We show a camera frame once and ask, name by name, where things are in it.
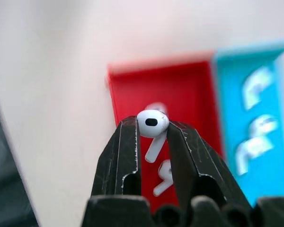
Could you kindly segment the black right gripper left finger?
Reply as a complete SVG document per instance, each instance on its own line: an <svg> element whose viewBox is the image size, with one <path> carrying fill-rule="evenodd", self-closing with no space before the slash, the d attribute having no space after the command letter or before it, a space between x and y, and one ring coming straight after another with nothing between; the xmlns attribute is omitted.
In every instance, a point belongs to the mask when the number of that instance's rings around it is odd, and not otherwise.
<svg viewBox="0 0 284 227"><path fill-rule="evenodd" d="M138 121L120 121L101 153L91 196L142 194L141 147Z"/></svg>

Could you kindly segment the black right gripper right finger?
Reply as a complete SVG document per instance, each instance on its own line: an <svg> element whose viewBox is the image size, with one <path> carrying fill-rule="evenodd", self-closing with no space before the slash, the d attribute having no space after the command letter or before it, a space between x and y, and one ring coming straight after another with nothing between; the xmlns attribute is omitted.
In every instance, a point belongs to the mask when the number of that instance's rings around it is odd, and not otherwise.
<svg viewBox="0 0 284 227"><path fill-rule="evenodd" d="M226 204L251 207L223 159L195 128L171 121L167 140L172 178L181 208L190 207L195 196L207 196L220 208Z"/></svg>

